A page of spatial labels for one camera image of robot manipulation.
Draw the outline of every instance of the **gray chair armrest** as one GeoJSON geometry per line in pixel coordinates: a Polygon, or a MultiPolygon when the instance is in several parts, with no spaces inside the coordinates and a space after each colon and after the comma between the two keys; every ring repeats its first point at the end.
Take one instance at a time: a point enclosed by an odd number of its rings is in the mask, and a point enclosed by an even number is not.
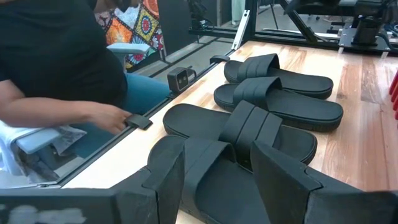
{"type": "Polygon", "coordinates": [[[147,44],[115,43],[109,45],[108,49],[118,58],[124,72],[126,72],[126,56],[129,54],[146,54],[149,46],[147,44]]]}
{"type": "Polygon", "coordinates": [[[55,129],[45,128],[30,135],[24,136],[16,141],[18,147],[20,147],[26,154],[33,154],[43,147],[48,146],[60,138],[62,135],[55,129]]]}
{"type": "Polygon", "coordinates": [[[149,50],[147,44],[115,43],[108,46],[114,54],[146,54],[149,50]]]}

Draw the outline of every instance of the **person's hand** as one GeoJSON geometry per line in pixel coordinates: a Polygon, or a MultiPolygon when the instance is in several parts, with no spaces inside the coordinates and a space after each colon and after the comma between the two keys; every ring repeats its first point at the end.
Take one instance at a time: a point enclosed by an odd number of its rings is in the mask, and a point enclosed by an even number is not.
{"type": "Polygon", "coordinates": [[[124,120],[131,115],[131,113],[120,108],[101,103],[91,104],[88,110],[89,122],[112,134],[119,134],[126,128],[124,120]]]}

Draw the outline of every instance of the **red object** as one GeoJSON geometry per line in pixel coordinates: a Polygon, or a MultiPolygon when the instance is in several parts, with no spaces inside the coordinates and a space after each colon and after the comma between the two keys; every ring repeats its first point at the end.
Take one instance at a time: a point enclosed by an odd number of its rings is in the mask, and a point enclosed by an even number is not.
{"type": "Polygon", "coordinates": [[[390,91],[389,91],[390,95],[392,94],[392,92],[393,92],[394,89],[396,88],[397,83],[398,83],[398,71],[397,71],[397,73],[396,73],[394,79],[392,80],[392,83],[391,83],[391,86],[390,86],[390,91]]]}
{"type": "Polygon", "coordinates": [[[392,94],[391,94],[391,102],[396,101],[397,95],[398,95],[398,85],[395,85],[394,89],[392,90],[392,94]]]}
{"type": "Polygon", "coordinates": [[[392,105],[392,109],[396,111],[398,109],[398,98],[394,101],[394,104],[392,105]]]}

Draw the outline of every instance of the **black t-shirt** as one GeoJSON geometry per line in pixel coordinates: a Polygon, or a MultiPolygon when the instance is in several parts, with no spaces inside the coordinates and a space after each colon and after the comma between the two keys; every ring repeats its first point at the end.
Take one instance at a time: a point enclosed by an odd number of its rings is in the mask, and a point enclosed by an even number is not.
{"type": "Polygon", "coordinates": [[[119,106],[127,92],[118,59],[93,14],[96,0],[0,4],[0,81],[26,97],[119,106]]]}

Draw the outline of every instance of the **sandal strap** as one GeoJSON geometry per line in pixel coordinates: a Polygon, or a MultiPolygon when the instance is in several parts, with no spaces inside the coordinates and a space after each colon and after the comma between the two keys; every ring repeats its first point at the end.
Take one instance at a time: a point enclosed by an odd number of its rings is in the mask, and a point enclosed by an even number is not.
{"type": "Polygon", "coordinates": [[[196,204],[200,181],[220,156],[236,162],[235,152],[227,142],[198,138],[187,139],[184,148],[189,152],[185,154],[185,182],[181,203],[185,208],[190,208],[190,213],[202,215],[196,204]]]}
{"type": "Polygon", "coordinates": [[[227,120],[218,140],[231,143],[238,160],[250,161],[251,144],[257,140],[272,146],[281,124],[282,118],[242,101],[227,120]]]}
{"type": "Polygon", "coordinates": [[[268,110],[266,95],[270,88],[282,89],[279,77],[248,78],[240,83],[233,93],[233,103],[245,100],[268,110]]]}
{"type": "Polygon", "coordinates": [[[242,82],[247,78],[266,77],[268,68],[279,68],[277,54],[249,57],[238,70],[238,81],[242,82]]]}

